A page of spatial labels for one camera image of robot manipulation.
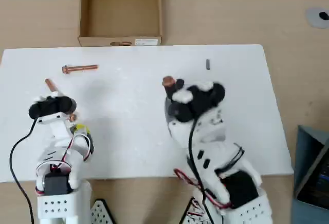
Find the label on box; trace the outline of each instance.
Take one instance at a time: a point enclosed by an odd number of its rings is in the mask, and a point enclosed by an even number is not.
[[[156,46],[158,39],[135,39],[136,46]]]

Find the wooden table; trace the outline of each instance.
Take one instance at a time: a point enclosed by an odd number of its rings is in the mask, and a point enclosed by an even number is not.
[[[328,9],[329,0],[163,0],[165,45],[264,46],[292,158],[298,124],[329,127],[329,30],[307,24],[309,7]],[[0,54],[5,48],[79,46],[78,0],[0,0],[0,11]],[[293,177],[263,180],[275,223],[290,223]],[[177,224],[191,194],[174,178],[92,184],[94,197],[105,198],[117,223],[124,224]],[[34,183],[23,185],[36,213]],[[14,183],[0,184],[0,206],[1,220],[29,223]]]

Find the open cardboard box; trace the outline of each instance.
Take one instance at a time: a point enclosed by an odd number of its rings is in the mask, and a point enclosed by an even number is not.
[[[80,0],[79,29],[82,47],[160,45],[161,0]]]

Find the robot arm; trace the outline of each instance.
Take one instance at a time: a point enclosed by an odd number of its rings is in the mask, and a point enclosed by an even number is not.
[[[198,182],[175,170],[179,178],[197,187],[195,199],[213,223],[272,223],[271,208],[262,179],[245,158],[244,150],[225,136],[221,101],[225,89],[219,83],[185,86],[184,80],[163,79],[167,93],[166,118],[172,138],[183,148],[192,143],[193,158],[204,185],[207,201]]]
[[[90,224],[92,189],[84,179],[83,163],[94,153],[88,128],[73,124],[73,99],[52,92],[29,110],[38,124],[49,126],[51,138],[36,166],[40,224]]]

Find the copper screw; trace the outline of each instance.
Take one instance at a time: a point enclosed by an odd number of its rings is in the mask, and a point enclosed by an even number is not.
[[[121,45],[122,45],[122,46],[131,46],[132,43],[131,43],[131,42],[122,42]]]
[[[75,114],[70,114],[70,117],[68,118],[68,120],[69,120],[70,122],[74,122],[74,121],[76,121],[76,120],[77,120],[77,115],[75,115]]]
[[[97,69],[98,65],[89,65],[89,66],[63,66],[62,72],[64,74],[70,74],[72,71],[85,71],[85,70],[94,70]]]
[[[163,87],[171,87],[176,83],[176,80],[172,76],[166,76],[162,80]]]
[[[45,79],[46,84],[48,85],[48,88],[50,89],[51,92],[58,91],[56,86],[53,84],[51,79]]]

